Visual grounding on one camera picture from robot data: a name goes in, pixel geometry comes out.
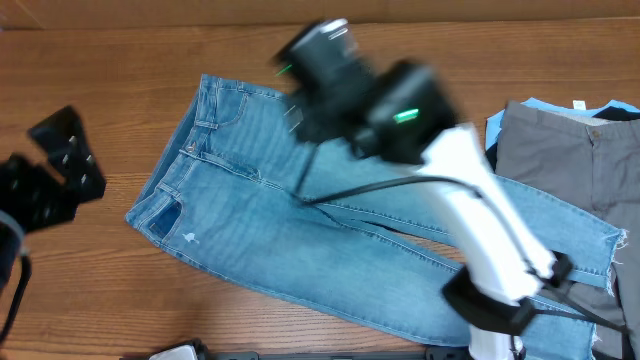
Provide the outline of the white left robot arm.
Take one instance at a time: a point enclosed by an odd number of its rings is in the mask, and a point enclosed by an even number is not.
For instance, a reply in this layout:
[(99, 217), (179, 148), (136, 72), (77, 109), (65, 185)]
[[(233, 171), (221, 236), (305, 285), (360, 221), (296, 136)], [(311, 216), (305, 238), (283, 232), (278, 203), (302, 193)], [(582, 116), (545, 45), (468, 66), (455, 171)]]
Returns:
[(106, 179), (93, 155), (81, 118), (72, 106), (56, 111), (28, 131), (63, 178), (56, 180), (41, 164), (13, 153), (1, 163), (1, 286), (20, 264), (20, 278), (6, 319), (5, 340), (16, 319), (32, 274), (24, 239), (27, 234), (72, 221), (79, 205), (104, 196)]

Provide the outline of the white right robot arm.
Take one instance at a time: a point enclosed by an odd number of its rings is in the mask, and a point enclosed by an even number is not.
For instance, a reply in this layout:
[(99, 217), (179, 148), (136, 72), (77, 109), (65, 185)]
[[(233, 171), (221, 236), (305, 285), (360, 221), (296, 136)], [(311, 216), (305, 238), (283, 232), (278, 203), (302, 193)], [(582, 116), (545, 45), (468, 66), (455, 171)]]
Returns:
[(376, 73), (357, 50), (348, 22), (315, 22), (276, 55), (297, 83), (286, 112), (300, 142), (342, 138), (360, 158), (377, 157), (402, 178), (362, 185), (360, 193), (415, 184), (453, 235), (466, 263), (443, 287), (470, 326), (467, 348), (436, 348), (431, 359), (522, 359), (520, 336), (539, 315), (541, 290), (564, 304), (561, 316), (602, 318), (563, 291), (570, 258), (544, 247), (493, 177), (475, 129), (460, 123), (432, 69), (401, 60)]

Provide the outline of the light blue denim jeans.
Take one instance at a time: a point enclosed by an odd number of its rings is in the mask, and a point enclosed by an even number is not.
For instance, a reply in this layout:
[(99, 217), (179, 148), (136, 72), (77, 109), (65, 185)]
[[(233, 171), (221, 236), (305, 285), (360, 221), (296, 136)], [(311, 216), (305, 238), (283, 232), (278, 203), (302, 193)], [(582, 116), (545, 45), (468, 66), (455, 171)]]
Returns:
[(342, 140), (298, 143), (287, 97), (203, 75), (127, 222), (179, 260), (253, 291), (426, 345), (464, 347), (468, 324), (442, 287), (459, 264), (419, 185), (322, 203), (393, 179)]

